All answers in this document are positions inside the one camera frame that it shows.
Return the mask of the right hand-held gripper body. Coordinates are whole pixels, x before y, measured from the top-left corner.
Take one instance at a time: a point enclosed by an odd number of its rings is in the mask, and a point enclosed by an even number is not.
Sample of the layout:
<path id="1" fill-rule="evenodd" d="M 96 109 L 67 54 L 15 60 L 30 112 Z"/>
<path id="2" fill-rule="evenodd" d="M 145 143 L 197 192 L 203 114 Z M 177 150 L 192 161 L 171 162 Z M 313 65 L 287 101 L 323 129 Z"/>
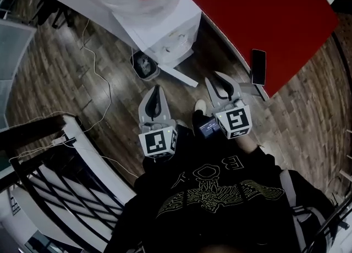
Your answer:
<path id="1" fill-rule="evenodd" d="M 227 139 L 238 138 L 247 135 L 251 131 L 250 108 L 242 99 L 237 99 L 214 111 L 213 116 Z"/>

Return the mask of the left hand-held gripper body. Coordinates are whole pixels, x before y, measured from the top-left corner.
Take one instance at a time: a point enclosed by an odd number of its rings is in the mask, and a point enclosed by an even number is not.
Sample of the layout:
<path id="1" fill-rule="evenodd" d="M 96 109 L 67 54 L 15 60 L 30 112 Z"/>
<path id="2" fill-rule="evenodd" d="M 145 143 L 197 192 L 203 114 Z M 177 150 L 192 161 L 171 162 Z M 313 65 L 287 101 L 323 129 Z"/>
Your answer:
<path id="1" fill-rule="evenodd" d="M 141 123 L 139 140 L 145 157 L 158 160 L 175 154 L 178 133 L 175 121 L 171 123 Z"/>

